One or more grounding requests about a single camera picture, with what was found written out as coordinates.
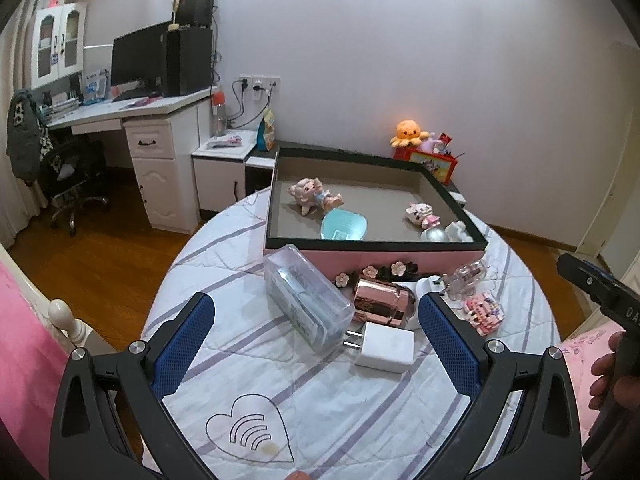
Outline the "pink white brick toy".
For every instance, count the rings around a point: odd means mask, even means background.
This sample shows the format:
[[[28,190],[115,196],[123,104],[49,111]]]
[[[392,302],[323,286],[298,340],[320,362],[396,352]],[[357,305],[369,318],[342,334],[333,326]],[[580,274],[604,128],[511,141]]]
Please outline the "pink white brick toy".
[[[491,292],[479,292],[463,303],[465,319],[482,337],[488,337],[500,327],[504,312]]]

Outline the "white charger plug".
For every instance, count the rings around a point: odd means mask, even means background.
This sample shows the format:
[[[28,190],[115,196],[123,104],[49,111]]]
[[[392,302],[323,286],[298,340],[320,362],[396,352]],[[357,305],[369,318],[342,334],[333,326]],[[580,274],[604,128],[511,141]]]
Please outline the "white charger plug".
[[[414,363],[414,333],[393,326],[365,322],[360,330],[346,330],[343,346],[356,351],[356,366],[404,374]]]

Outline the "black flower hair clip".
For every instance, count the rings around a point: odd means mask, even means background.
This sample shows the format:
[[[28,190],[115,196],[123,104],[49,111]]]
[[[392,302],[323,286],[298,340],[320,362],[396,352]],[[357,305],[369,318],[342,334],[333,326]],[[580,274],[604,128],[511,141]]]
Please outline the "black flower hair clip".
[[[419,267],[412,261],[395,261],[385,266],[365,266],[360,270],[341,272],[334,276],[337,288],[355,287],[360,278],[370,281],[391,283],[396,281],[414,281],[420,276]]]

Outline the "rose gold metal cup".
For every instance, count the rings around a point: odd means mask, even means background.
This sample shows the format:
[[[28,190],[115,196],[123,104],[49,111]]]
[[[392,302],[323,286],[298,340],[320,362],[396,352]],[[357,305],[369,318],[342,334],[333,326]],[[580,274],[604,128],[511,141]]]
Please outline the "rose gold metal cup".
[[[416,296],[404,286],[360,278],[354,289],[354,322],[405,328],[416,313]]]

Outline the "clear plastic box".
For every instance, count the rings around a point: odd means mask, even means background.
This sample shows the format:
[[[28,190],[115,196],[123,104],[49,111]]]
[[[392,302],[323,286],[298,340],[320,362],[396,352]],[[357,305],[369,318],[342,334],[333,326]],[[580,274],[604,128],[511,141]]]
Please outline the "clear plastic box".
[[[340,344],[354,305],[294,245],[265,255],[267,294],[307,344],[320,352]]]

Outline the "white round plug adapter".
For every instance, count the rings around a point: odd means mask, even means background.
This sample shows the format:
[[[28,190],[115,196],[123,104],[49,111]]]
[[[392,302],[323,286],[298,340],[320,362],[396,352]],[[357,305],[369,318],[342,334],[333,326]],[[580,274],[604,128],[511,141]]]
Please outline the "white round plug adapter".
[[[409,288],[412,291],[413,306],[405,328],[407,330],[418,330],[420,328],[418,310],[421,298],[430,292],[441,294],[445,290],[445,284],[439,275],[430,275],[427,278],[420,278],[419,281],[410,283]]]

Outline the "white bedpost knob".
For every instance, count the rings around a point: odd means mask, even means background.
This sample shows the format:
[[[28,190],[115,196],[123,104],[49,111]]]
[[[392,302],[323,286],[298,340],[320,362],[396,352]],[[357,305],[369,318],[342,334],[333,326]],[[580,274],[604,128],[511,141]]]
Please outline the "white bedpost knob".
[[[62,299],[50,301],[48,319],[76,347],[85,347],[93,332],[93,329],[86,322],[76,318],[68,304]]]

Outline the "silver ball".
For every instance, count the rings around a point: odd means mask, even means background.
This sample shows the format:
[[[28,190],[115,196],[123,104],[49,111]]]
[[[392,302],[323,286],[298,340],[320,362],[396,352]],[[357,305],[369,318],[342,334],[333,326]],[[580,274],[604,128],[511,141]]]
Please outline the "silver ball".
[[[439,226],[432,226],[421,233],[421,240],[425,243],[449,243],[450,238],[445,230]]]

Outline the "pink kitty brick figure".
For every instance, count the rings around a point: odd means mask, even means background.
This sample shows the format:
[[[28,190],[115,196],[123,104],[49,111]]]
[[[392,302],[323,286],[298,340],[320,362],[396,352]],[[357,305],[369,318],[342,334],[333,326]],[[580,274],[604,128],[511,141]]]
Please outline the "pink kitty brick figure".
[[[434,214],[432,206],[427,203],[410,203],[405,209],[405,219],[423,231],[440,225],[439,216]]]

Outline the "black office chair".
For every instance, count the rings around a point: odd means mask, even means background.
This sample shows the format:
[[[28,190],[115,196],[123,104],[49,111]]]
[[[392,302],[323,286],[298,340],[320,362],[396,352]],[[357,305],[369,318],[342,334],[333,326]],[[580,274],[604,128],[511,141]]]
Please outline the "black office chair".
[[[88,136],[72,136],[44,156],[38,184],[52,208],[52,229],[67,216],[68,234],[75,237],[79,211],[92,203],[103,209],[110,206],[108,198],[99,194],[105,168],[103,143]]]

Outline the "teal oval case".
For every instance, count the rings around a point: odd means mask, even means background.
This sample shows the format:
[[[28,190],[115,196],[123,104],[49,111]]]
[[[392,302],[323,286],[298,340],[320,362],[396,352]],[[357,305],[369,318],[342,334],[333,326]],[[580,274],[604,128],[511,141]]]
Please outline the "teal oval case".
[[[363,240],[368,222],[362,214],[336,208],[327,212],[321,222],[322,240]]]

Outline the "white desk with drawers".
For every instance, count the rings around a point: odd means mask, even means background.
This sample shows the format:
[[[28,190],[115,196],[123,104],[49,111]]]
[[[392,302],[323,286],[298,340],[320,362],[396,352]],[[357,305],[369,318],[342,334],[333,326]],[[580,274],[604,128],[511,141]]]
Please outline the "white desk with drawers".
[[[50,122],[75,136],[125,133],[138,190],[154,229],[191,234],[201,221],[192,154],[209,133],[209,88],[186,96],[83,105]]]

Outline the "black computer monitor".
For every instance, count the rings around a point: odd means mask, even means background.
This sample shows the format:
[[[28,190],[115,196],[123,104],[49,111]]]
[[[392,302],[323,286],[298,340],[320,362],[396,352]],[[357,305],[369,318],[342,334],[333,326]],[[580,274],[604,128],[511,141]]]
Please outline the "black computer monitor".
[[[111,89],[114,101],[158,96],[163,69],[163,34],[168,22],[148,26],[113,42]]]

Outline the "black computer tower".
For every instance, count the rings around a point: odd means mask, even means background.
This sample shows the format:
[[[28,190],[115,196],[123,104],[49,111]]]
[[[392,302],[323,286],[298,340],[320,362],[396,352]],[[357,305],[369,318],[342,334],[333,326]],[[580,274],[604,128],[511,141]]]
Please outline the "black computer tower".
[[[183,27],[162,36],[160,88],[163,96],[187,96],[212,82],[212,40],[209,28]]]

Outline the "black speaker box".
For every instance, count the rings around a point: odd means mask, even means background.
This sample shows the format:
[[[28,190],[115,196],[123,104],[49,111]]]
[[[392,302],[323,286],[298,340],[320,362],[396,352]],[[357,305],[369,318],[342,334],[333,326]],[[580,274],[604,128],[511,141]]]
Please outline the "black speaker box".
[[[214,0],[174,0],[172,17],[179,26],[209,28],[213,23]]]

